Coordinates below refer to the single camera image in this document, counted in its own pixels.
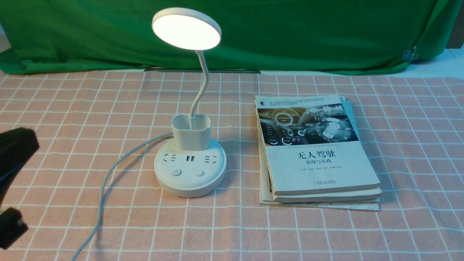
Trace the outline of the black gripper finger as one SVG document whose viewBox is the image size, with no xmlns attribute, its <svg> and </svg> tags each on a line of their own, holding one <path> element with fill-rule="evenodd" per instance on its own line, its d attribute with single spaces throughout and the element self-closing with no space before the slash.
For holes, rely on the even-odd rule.
<svg viewBox="0 0 464 261">
<path fill-rule="evenodd" d="M 0 134 L 0 203 L 22 167 L 39 148 L 33 129 L 20 127 Z"/>
<path fill-rule="evenodd" d="M 14 208 L 1 211 L 0 215 L 0 247 L 10 248 L 21 236 L 29 230 L 22 213 Z"/>
</svg>

